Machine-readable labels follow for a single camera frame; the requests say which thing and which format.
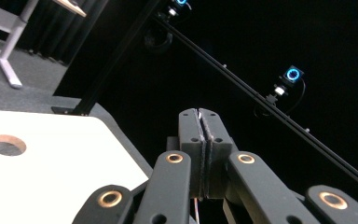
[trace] black curtain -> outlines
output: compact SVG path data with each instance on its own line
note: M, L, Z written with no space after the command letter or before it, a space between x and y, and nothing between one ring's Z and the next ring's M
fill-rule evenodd
M17 45L42 57L69 64L80 49L108 0L77 0L87 13L83 18L54 3L39 1ZM0 0L0 8L20 15L27 0ZM7 34L0 31L0 39Z

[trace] desk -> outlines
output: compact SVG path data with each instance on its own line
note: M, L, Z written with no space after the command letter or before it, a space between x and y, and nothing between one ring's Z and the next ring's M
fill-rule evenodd
M79 7L75 7L68 0L53 1L82 17L86 16L86 13L83 10ZM7 59L10 56L11 51L16 47L16 44L38 2L39 0L29 0L20 16L13 15L0 8L0 30L9 33L6 44L0 49L0 66L7 76L7 81L10 86L14 89L20 89L22 84Z
M93 117L0 111L0 224L68 224L92 192L147 176Z

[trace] motion capture camera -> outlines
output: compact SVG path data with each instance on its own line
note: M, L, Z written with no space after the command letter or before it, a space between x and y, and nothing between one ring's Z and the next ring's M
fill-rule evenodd
M283 85L287 87L294 87L303 75L304 73L301 70L294 66L290 66L280 79L282 80Z
M182 10L185 5L190 7L187 0L171 0L168 6L165 7L168 8L168 12L159 12L158 16L166 22L169 22L171 18L179 16L179 11ZM145 47L154 54L162 54L171 46L172 38L173 35L167 32L167 30L161 29L159 25L151 25L145 34Z
M274 85L275 93L277 93L278 96L287 95L287 90L289 88L293 88L295 84L301 80L303 75L304 72L291 65L289 69L287 69L287 71L284 72L281 77L279 77L282 83Z

